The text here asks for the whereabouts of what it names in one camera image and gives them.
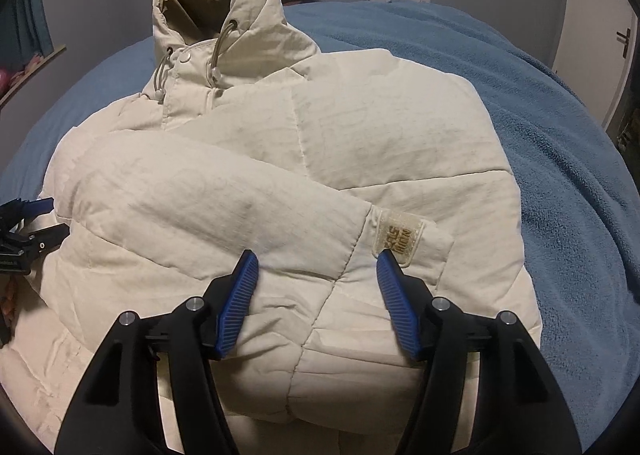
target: blue blanket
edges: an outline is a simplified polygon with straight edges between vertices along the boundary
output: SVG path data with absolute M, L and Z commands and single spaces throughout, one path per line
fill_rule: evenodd
M 547 67 L 457 10 L 325 3 L 288 8 L 287 19 L 325 52 L 383 47 L 475 85 L 522 191 L 526 266 L 545 325 L 542 352 L 584 448 L 591 445 L 640 374 L 640 198 L 612 143 Z M 35 196 L 64 131 L 142 88 L 153 69 L 151 43 L 110 60 L 33 128 L 0 178 L 0 200 Z

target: pink object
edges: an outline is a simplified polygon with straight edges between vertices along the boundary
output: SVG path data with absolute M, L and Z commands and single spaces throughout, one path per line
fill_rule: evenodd
M 11 75 L 7 69 L 0 69 L 0 98 L 9 90 Z

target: hood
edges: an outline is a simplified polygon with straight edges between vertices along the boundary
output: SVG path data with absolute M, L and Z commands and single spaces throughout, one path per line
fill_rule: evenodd
M 153 0 L 156 60 L 172 49 L 169 68 L 180 51 L 203 47 L 211 56 L 220 32 L 230 21 L 237 29 L 220 42 L 223 87 L 255 82 L 319 53 L 306 34 L 287 23 L 280 0 Z M 193 78 L 194 82 L 206 82 Z

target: beige patch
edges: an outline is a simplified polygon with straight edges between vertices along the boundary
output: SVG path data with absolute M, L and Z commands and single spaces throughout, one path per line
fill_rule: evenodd
M 424 222 L 416 215 L 383 210 L 378 218 L 378 232 L 373 246 L 373 255 L 391 249 L 400 267 L 407 267 L 414 258 L 422 235 Z

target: silver screw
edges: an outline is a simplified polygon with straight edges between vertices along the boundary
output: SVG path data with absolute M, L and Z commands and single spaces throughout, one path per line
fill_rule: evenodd
M 194 296 L 187 300 L 187 309 L 189 310 L 200 310 L 204 307 L 204 300 L 199 296 Z
M 507 325 L 515 325 L 518 322 L 518 317 L 510 310 L 501 312 L 500 319 L 502 320 L 502 323 Z
M 136 315 L 133 314 L 130 310 L 123 312 L 118 318 L 120 324 L 124 326 L 131 325 L 135 320 Z
M 447 310 L 451 307 L 451 302 L 448 299 L 439 296 L 431 301 L 431 305 L 433 305 L 437 310 Z

